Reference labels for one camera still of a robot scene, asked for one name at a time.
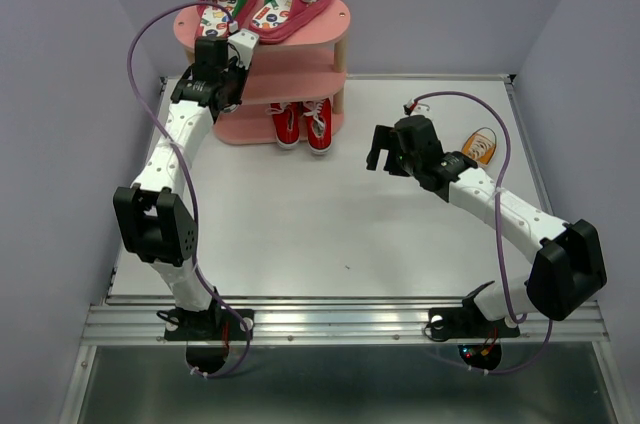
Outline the red sneaker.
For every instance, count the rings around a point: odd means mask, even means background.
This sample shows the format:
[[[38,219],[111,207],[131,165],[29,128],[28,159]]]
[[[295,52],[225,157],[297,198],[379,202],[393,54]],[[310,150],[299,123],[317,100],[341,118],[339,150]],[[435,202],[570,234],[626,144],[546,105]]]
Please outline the red sneaker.
[[[329,98],[302,103],[307,141],[314,154],[322,155],[332,144],[332,105]]]
[[[272,103],[267,114],[272,118],[278,146],[294,148],[300,139],[299,102]]]

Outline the orange sneaker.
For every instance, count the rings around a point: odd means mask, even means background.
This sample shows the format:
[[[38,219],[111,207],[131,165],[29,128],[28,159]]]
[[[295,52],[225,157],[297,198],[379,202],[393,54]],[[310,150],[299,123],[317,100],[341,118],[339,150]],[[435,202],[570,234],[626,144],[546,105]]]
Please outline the orange sneaker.
[[[481,167],[490,164],[497,149],[496,133],[488,128],[482,127],[474,131],[464,142],[461,152],[473,159]]]

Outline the pink sandal one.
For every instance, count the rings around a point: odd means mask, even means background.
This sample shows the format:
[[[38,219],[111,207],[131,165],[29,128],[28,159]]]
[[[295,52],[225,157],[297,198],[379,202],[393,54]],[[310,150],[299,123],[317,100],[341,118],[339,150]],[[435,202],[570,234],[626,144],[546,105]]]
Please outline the pink sandal one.
[[[322,14],[334,0],[263,0],[249,20],[262,44],[279,44]]]
[[[258,0],[198,0],[199,17],[194,37],[224,37],[232,27],[240,28]]]

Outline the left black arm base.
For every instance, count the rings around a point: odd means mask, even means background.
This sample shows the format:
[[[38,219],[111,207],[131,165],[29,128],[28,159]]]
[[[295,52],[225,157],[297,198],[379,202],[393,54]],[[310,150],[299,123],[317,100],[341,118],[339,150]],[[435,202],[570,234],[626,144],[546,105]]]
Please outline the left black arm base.
[[[163,339],[184,343],[190,374],[203,379],[226,377],[246,360],[253,339],[255,312],[241,309],[237,314],[240,320],[217,307],[200,312],[180,308],[156,312],[165,326]]]

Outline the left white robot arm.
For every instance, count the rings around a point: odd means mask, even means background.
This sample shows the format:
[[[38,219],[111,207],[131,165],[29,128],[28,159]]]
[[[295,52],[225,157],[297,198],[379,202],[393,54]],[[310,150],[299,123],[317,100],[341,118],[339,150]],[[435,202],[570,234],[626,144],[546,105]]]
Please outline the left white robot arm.
[[[154,269],[171,290],[180,313],[199,337],[215,336],[223,315],[214,290],[197,264],[197,204],[190,169],[217,119],[236,110],[248,78],[258,37],[240,30],[227,37],[199,37],[195,58],[177,81],[160,137],[138,176],[113,196],[125,249]]]

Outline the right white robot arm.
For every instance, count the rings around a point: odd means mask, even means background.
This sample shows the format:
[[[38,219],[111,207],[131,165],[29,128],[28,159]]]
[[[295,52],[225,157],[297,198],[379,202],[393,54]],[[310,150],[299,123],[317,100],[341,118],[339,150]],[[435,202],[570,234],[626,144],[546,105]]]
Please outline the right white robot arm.
[[[528,275],[482,285],[460,310],[463,328],[482,334],[510,315],[539,312],[566,319],[607,283],[596,228],[581,219],[568,223],[501,188],[470,157],[446,152],[432,121],[422,115],[376,126],[366,166],[375,170],[381,151],[384,169],[412,177],[426,191],[494,229],[530,263]]]

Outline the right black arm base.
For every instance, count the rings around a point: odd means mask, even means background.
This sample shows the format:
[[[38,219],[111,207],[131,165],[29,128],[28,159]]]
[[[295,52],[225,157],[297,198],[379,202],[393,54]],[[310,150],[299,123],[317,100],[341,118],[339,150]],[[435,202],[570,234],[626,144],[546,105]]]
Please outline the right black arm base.
[[[494,373],[501,363],[501,338],[517,338],[520,329],[508,325],[505,320],[488,320],[474,299],[493,281],[485,283],[466,295],[460,306],[436,307],[428,311],[422,334],[432,342],[444,343],[451,339],[462,339],[458,353],[463,363],[472,370],[485,374]]]

